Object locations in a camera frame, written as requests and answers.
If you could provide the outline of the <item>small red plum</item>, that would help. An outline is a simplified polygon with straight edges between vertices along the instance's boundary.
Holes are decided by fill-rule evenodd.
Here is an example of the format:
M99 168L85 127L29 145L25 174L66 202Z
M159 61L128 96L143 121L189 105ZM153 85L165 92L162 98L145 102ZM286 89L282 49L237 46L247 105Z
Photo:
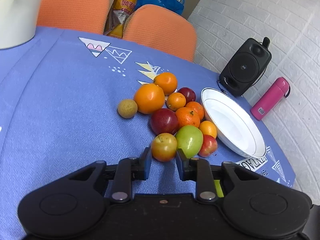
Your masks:
M217 150L217 140L211 135L203 135L203 143L198 153L201 157L209 157Z

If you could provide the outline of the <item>large green plum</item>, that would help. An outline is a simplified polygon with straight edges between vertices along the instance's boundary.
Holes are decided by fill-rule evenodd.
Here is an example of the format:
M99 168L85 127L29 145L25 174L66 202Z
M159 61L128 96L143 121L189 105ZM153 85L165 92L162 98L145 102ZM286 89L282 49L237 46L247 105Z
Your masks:
M175 137L177 140L177 148L181 149L189 159L199 153L203 144L203 134L195 126L183 126L178 130Z

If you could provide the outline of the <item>yellow red plum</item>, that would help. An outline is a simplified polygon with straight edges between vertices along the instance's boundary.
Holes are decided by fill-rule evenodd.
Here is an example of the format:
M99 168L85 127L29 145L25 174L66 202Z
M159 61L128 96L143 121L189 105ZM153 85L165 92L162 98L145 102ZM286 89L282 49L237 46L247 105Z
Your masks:
M151 143L152 156L160 162L168 162L176 157L177 140L170 133L157 135Z

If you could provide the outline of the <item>large dark red plum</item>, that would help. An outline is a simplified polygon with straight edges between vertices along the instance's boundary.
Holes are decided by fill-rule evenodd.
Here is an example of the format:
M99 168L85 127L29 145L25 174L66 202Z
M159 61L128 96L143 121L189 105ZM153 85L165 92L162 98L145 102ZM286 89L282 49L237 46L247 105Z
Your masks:
M178 131L180 125L175 112L167 108L161 108L152 113L150 127L155 135L161 133L170 133L174 135Z

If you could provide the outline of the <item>brown round fruit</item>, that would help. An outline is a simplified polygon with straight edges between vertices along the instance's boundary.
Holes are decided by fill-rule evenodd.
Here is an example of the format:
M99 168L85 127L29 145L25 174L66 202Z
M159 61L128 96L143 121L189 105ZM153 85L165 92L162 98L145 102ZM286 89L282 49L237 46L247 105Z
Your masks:
M138 106L134 100L124 99L118 104L117 111L121 117L130 119L137 113Z

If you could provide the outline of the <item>yellow orange kumquat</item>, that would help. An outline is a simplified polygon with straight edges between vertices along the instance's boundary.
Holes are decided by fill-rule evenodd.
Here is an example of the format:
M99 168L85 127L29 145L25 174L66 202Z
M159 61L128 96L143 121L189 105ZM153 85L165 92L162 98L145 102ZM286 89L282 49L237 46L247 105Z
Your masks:
M216 139L217 137L217 128L211 121L203 121L199 125L199 130L202 132L203 135L210 135Z

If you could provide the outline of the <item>mandarin with stem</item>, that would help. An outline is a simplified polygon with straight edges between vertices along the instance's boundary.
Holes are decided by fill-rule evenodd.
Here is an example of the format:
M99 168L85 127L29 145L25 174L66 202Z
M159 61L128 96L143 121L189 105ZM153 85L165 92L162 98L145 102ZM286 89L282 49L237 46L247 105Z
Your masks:
M180 128L187 125L195 126L198 128L200 125L200 117L192 108L189 108L189 107L179 108L175 112L175 114L177 116Z

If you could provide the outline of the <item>white ceramic plate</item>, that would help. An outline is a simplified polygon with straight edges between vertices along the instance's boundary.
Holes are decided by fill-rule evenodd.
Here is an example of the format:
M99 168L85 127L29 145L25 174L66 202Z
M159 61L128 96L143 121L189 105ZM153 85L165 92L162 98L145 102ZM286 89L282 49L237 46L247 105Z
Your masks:
M263 158L266 144L249 114L232 98L214 88L201 92L204 116L213 122L217 137L233 152L245 158Z

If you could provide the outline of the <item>small mandarin right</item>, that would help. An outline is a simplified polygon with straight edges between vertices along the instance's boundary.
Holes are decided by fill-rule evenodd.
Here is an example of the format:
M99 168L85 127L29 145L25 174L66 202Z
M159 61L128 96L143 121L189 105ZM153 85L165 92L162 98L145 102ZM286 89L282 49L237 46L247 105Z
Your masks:
M200 103L198 103L196 101L190 101L185 106L194 110L198 114L200 121L203 120L204 109Z

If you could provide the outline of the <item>small tangerine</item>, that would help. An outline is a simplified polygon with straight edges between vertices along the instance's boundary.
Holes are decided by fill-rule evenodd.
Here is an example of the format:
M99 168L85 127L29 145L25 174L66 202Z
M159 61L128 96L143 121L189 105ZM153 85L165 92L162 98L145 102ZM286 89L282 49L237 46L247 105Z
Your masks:
M167 107L172 111L177 111L186 105L185 96L181 93L172 93L167 98Z

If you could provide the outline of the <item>large orange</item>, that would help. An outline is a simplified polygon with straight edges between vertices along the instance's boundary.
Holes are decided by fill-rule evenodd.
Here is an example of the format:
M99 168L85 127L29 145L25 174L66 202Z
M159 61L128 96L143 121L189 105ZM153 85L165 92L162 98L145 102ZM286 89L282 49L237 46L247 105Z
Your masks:
M161 109L165 103L163 89L154 83L141 85L133 99L138 106L138 111L143 114L152 114Z

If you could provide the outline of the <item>far orange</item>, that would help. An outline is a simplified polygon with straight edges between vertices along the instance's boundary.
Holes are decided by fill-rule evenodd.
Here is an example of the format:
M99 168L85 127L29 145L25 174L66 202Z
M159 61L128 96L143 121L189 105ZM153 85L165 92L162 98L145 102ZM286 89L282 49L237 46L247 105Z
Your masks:
M161 87L165 95L172 94L177 89L178 85L176 76L170 72L165 72L157 75L153 79L153 83Z

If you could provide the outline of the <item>black speaker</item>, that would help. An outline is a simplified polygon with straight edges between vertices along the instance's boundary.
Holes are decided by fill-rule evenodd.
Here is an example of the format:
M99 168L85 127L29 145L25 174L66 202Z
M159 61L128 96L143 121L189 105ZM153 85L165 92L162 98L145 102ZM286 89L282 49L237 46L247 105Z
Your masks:
M248 38L232 56L219 76L221 85L234 97L242 96L263 75L272 54L270 39Z

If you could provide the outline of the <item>pink thermos bottle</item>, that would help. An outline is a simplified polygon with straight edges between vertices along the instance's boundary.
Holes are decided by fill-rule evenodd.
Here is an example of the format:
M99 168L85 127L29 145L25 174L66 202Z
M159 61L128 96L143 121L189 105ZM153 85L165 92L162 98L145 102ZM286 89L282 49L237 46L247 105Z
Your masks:
M284 77L279 77L265 94L250 109L251 114L261 120L268 112L282 99L287 98L291 92L291 87Z

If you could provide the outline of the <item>right orange chair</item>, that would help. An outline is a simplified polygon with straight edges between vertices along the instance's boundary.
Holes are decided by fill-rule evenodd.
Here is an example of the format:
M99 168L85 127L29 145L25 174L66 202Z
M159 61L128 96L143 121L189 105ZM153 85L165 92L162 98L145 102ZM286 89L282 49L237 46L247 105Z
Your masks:
M196 30L185 18L163 7L147 4L126 20L122 39L192 62Z

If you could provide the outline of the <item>orange chair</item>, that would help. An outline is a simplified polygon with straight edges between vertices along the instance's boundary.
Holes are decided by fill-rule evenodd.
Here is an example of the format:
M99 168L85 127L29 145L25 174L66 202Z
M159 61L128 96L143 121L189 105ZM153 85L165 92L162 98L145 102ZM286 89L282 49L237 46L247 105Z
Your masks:
M42 0L37 25L102 34L108 9L109 0Z
M192 62L196 30L185 18L163 7L147 4L126 20L122 39Z

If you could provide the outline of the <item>yellow snack bag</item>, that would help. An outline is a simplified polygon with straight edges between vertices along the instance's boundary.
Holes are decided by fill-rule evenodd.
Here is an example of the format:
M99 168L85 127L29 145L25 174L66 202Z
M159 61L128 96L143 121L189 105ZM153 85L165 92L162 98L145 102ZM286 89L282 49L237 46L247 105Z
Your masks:
M108 13L104 35L122 38L125 21L133 13L137 0L114 0Z

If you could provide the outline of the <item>left orange chair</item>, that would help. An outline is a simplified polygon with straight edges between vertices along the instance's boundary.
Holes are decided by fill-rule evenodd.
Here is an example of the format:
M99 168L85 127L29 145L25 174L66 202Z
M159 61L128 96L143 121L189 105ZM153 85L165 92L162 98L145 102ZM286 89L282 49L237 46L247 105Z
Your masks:
M102 34L108 9L109 0L42 0L37 25Z

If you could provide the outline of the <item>white thermal jug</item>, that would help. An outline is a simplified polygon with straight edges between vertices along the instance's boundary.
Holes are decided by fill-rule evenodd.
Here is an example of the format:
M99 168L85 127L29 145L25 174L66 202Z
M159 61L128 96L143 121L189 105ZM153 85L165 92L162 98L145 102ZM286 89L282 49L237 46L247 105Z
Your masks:
M19 46L35 36L41 0L1 0L1 49Z

